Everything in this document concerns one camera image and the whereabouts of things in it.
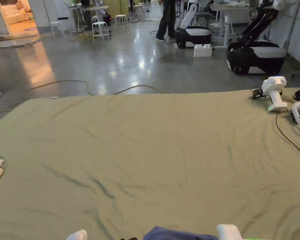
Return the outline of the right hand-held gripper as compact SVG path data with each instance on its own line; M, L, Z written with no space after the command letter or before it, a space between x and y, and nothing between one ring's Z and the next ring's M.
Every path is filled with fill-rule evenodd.
M219 224L217 231L220 240L245 240L238 227L233 224Z

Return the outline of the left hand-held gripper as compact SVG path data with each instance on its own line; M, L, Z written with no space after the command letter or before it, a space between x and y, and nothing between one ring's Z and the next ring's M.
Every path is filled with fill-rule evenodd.
M88 239L88 234L84 229L74 232L66 238L66 240L87 240L87 239Z

